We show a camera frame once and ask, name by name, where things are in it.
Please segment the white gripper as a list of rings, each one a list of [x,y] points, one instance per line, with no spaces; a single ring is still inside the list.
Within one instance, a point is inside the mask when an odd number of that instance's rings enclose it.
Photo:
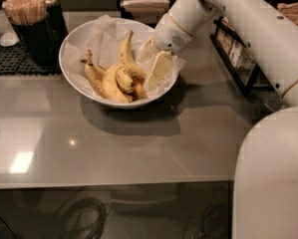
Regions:
[[[192,36],[187,34],[168,14],[164,14],[156,24],[153,36],[150,36],[140,47],[137,61],[144,63],[153,58],[160,51],[149,70],[146,84],[155,88],[172,67],[172,51],[178,54],[191,41]]]

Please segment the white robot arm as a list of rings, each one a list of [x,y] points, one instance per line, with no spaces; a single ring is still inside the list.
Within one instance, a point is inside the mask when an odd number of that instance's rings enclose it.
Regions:
[[[232,239],[298,239],[298,25],[264,0],[176,0],[157,23],[153,44],[179,53],[216,8],[281,98],[239,150]]]

